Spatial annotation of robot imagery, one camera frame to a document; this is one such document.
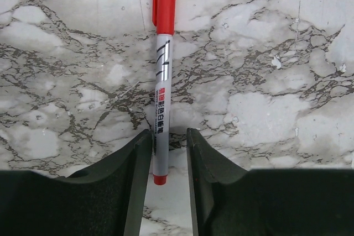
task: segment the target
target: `pen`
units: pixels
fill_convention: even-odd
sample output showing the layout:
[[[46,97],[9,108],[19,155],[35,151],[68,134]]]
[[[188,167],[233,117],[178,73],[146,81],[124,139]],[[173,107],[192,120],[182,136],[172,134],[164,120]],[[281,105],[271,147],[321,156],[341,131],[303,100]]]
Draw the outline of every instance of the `pen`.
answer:
[[[158,35],[153,152],[153,175],[156,185],[164,185],[168,174],[175,1],[153,0],[153,23]]]

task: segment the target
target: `marble countertop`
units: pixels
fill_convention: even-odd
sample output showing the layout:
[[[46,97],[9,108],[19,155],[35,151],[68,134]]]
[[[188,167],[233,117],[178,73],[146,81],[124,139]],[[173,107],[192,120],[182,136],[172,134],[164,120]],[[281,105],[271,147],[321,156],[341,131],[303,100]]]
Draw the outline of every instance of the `marble countertop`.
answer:
[[[0,0],[0,169],[67,176],[153,124],[152,0]],[[353,0],[177,0],[168,183],[141,235],[192,235],[185,132],[241,167],[352,166]]]

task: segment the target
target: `black stripe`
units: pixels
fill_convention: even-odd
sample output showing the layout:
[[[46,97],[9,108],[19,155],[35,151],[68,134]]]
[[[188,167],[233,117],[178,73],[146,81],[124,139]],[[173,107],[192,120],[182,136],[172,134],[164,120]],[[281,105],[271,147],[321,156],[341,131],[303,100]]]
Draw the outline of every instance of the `black stripe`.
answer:
[[[157,58],[156,64],[157,64],[157,62],[160,60],[160,58],[161,58],[164,54],[165,54],[165,53],[163,53],[162,55],[159,56],[159,58]]]
[[[162,48],[166,47],[166,44],[169,44],[170,40],[168,40],[163,46],[161,46],[159,49],[157,49],[156,53],[160,51]]]

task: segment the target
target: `silver label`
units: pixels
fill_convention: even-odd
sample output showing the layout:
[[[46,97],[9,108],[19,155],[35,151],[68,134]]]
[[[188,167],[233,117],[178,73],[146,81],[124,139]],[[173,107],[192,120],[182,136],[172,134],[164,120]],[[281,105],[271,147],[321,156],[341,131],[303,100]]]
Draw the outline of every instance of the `silver label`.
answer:
[[[156,82],[166,81],[169,79],[169,65],[171,64],[170,49],[170,40],[157,49]]]

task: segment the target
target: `red marker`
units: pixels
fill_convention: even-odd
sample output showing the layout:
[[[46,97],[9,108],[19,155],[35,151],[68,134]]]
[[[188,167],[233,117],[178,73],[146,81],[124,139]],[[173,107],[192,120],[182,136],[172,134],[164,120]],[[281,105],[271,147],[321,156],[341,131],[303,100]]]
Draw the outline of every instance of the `red marker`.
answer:
[[[176,0],[153,0],[153,23],[157,28],[153,175],[157,185],[166,183],[172,79],[172,36]]]

